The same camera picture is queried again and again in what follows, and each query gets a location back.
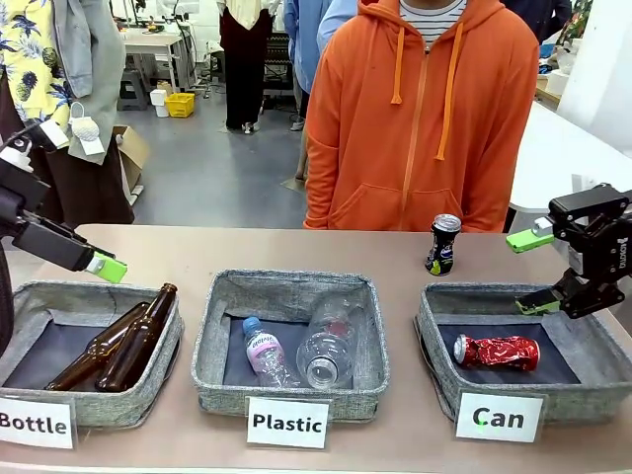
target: black can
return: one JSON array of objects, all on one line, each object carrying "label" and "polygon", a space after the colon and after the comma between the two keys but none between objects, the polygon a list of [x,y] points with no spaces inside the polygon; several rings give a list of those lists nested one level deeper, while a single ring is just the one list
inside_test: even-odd
[{"label": "black can", "polygon": [[454,239],[461,231],[461,219],[452,214],[439,214],[434,218],[431,231],[434,243],[428,253],[426,270],[442,277],[449,274],[454,265]]}]

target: robot brand logo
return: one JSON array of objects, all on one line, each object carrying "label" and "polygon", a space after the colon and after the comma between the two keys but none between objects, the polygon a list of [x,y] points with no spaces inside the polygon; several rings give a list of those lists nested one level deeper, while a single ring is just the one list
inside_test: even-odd
[{"label": "robot brand logo", "polygon": [[616,239],[619,244],[619,269],[623,270],[628,265],[628,238]]}]

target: yellow floral shirt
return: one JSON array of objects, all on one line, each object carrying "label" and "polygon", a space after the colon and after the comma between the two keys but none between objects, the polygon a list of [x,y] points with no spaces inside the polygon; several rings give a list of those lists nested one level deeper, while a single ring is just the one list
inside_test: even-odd
[{"label": "yellow floral shirt", "polygon": [[53,43],[51,0],[0,0],[0,77],[22,121],[68,125],[70,90]]}]

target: hoodie drawstring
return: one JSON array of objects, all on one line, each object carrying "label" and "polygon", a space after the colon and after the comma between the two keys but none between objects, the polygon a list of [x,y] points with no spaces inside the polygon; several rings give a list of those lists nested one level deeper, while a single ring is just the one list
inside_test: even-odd
[{"label": "hoodie drawstring", "polygon": [[463,36],[463,24],[459,23],[456,27],[456,36],[452,45],[452,56],[450,57],[450,65],[447,70],[447,84],[445,85],[445,103],[443,104],[443,129],[441,130],[441,140],[438,143],[438,152],[436,160],[445,160],[445,146],[450,133],[450,120],[452,118],[452,89],[454,86],[454,73],[456,72],[456,58],[458,50],[461,46],[461,37]]},{"label": "hoodie drawstring", "polygon": [[397,59],[395,59],[395,82],[393,84],[393,98],[391,104],[401,104],[400,88],[402,83],[402,56],[404,55],[404,27],[399,27],[397,37]]}]

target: orange hoodie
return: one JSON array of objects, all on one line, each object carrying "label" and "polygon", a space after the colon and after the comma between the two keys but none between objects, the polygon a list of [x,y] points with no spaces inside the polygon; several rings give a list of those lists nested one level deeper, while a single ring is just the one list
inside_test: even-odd
[{"label": "orange hoodie", "polygon": [[399,0],[358,4],[321,57],[307,117],[315,229],[500,232],[538,43],[498,0],[468,0],[426,51]]}]

